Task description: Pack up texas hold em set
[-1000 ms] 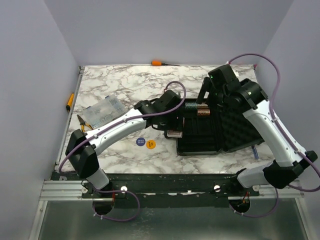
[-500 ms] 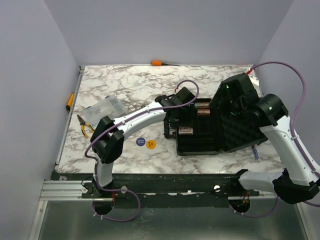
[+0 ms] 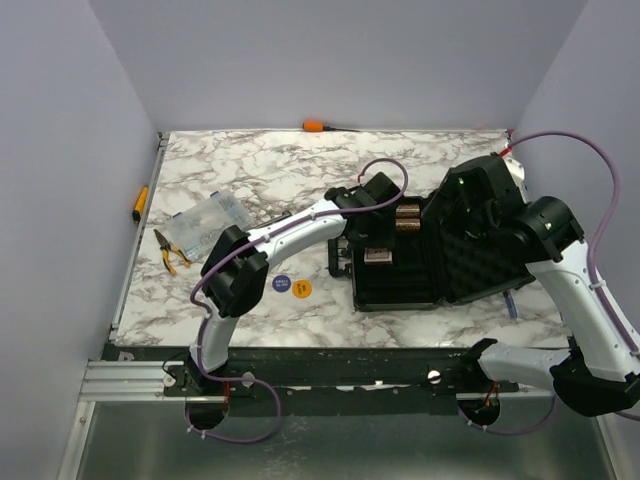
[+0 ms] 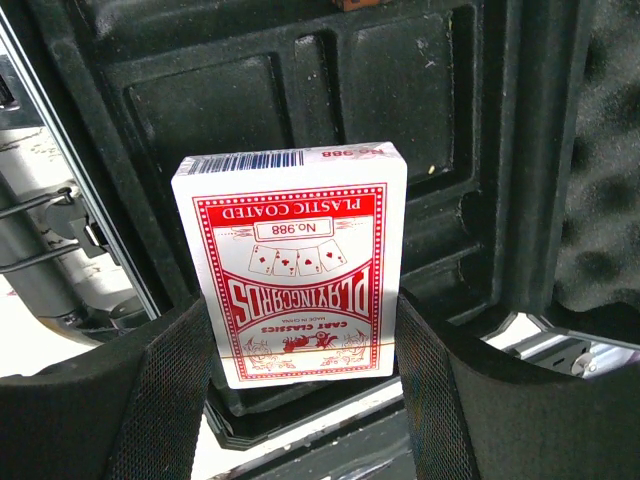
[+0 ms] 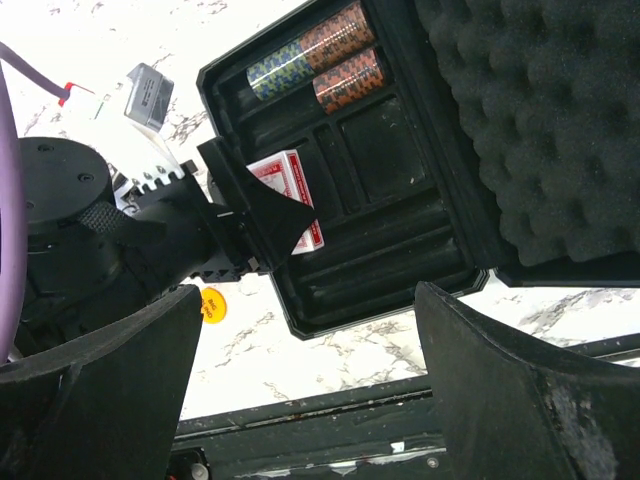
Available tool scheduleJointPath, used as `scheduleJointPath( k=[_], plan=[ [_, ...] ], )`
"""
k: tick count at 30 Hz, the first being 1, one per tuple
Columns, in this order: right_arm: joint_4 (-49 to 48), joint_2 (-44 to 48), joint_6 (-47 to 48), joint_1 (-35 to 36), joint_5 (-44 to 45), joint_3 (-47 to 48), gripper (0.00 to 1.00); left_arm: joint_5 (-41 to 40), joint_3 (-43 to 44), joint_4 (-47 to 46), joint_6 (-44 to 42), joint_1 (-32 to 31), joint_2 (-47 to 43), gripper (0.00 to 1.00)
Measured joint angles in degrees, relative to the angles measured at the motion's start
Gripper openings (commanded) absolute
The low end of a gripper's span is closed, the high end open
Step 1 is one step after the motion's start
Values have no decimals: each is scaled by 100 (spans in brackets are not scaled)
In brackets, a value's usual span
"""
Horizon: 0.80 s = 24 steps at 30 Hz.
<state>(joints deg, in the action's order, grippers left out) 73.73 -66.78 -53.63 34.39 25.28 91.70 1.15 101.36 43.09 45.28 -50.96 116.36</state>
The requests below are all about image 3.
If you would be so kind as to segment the red playing card deck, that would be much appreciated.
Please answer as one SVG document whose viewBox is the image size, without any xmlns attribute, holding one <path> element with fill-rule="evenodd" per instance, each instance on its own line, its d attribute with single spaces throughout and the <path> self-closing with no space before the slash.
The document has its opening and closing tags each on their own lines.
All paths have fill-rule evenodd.
<svg viewBox="0 0 640 480">
<path fill-rule="evenodd" d="M 366 248 L 364 252 L 364 263 L 367 265 L 383 265 L 393 262 L 392 251 L 384 248 Z"/>
</svg>

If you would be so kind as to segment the black poker set case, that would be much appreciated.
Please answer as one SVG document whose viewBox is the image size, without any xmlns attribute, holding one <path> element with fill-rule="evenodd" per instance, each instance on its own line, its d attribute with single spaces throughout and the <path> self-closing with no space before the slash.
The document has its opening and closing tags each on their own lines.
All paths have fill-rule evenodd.
<svg viewBox="0 0 640 480">
<path fill-rule="evenodd" d="M 343 234 L 327 241 L 329 273 L 351 281 L 356 310 L 429 310 L 443 303 L 470 303 L 533 282 L 525 266 L 498 249 L 459 238 L 423 221 L 421 215 L 419 232 L 396 231 L 395 210 L 399 204 L 419 204 L 422 213 L 429 201 L 409 196 L 389 206 L 390 240 L 348 240 Z M 366 248 L 391 250 L 393 262 L 365 264 Z"/>
</svg>

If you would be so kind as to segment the orange big blind button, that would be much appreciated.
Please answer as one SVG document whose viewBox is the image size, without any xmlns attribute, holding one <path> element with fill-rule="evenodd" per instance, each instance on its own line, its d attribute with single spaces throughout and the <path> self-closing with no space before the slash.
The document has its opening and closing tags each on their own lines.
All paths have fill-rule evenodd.
<svg viewBox="0 0 640 480">
<path fill-rule="evenodd" d="M 304 299 L 312 294 L 313 287 L 308 280 L 296 280 L 292 283 L 291 291 L 296 298 Z"/>
</svg>

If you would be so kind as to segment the blue small blind button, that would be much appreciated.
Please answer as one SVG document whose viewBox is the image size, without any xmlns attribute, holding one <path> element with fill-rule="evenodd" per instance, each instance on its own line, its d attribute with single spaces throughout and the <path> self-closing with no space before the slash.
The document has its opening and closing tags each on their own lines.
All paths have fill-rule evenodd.
<svg viewBox="0 0 640 480">
<path fill-rule="evenodd" d="M 276 292 L 287 292 L 292 286 L 292 281 L 287 275 L 277 275 L 272 280 L 272 287 Z"/>
</svg>

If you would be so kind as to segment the brown poker chip stack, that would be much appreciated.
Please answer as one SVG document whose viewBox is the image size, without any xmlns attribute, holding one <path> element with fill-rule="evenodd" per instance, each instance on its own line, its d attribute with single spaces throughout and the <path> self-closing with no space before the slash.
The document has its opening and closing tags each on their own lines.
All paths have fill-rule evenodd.
<svg viewBox="0 0 640 480">
<path fill-rule="evenodd" d="M 416 203 L 401 203 L 396 207 L 395 218 L 397 220 L 419 220 L 421 208 Z"/>
</svg>

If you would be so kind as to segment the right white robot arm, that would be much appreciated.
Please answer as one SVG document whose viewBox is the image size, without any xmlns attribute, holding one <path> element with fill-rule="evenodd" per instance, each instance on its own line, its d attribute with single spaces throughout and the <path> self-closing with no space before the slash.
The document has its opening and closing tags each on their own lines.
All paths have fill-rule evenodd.
<svg viewBox="0 0 640 480">
<path fill-rule="evenodd" d="M 480 392 L 494 381 L 554 392 L 594 417 L 639 401 L 639 334 L 589 261 L 592 244 L 571 209 L 543 196 L 524 201 L 506 162 L 487 155 L 448 170 L 424 211 L 440 232 L 526 270 L 546 290 L 569 331 L 569 345 L 544 350 L 482 339 L 462 357 L 460 379 Z"/>
</svg>

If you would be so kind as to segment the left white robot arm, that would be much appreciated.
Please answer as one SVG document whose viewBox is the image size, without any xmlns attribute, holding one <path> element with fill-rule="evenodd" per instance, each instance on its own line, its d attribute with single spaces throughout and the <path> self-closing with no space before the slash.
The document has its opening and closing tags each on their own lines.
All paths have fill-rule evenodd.
<svg viewBox="0 0 640 480">
<path fill-rule="evenodd" d="M 331 188 L 305 210 L 247 232 L 233 225 L 218 238 L 190 301 L 204 309 L 187 382 L 201 395 L 214 393 L 229 358 L 229 344 L 241 316 L 257 306 L 268 273 L 284 260 L 316 244 L 338 238 L 359 222 L 375 218 L 405 193 L 409 176 L 397 186 L 384 173 L 352 188 Z"/>
</svg>

